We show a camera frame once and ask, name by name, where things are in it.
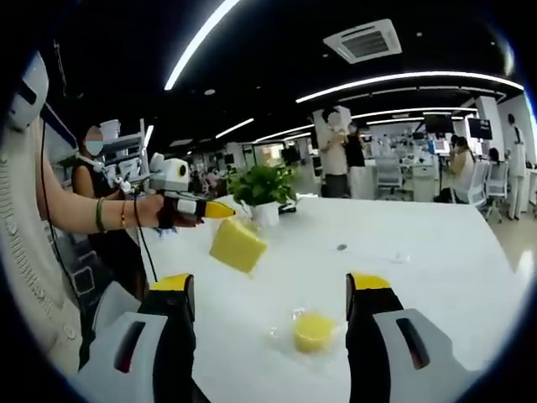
office chair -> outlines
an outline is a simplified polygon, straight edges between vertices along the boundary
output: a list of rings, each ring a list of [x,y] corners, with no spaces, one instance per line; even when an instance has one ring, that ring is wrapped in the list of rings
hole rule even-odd
[[[377,188],[390,191],[389,196],[383,199],[401,201],[401,197],[394,195],[396,190],[403,189],[403,172],[399,165],[399,157],[377,157],[375,165],[377,166]]]
[[[508,165],[505,162],[500,164],[492,163],[488,169],[485,188],[487,198],[491,200],[491,205],[487,209],[485,219],[494,215],[498,222],[502,222],[500,205],[507,200]]]
[[[460,187],[451,188],[451,202],[456,203],[455,194],[464,195],[463,198],[468,200],[467,204],[477,209],[487,204],[487,194],[485,193],[485,182],[488,173],[488,161],[477,161],[470,181],[470,187],[462,189]]]

office floor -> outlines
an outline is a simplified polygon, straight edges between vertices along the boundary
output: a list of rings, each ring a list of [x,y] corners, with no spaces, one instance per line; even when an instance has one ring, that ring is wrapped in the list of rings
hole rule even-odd
[[[533,212],[522,214],[520,221],[503,216],[501,224],[490,222],[490,227],[502,245],[511,268],[531,271],[537,267],[537,219]]]

man in white shirt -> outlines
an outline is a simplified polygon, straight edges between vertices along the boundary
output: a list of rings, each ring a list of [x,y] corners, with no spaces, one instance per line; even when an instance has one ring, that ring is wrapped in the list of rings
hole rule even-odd
[[[323,112],[328,130],[317,133],[322,167],[326,179],[327,197],[344,197],[347,194],[347,157],[343,145],[347,141],[347,129],[341,125],[341,115],[336,109]]]
[[[508,217],[510,219],[520,219],[522,210],[522,187],[526,176],[526,147],[524,145],[524,134],[515,124],[513,114],[507,117],[509,125],[513,132],[513,146],[509,153],[509,174],[511,180],[511,203],[509,206]]]

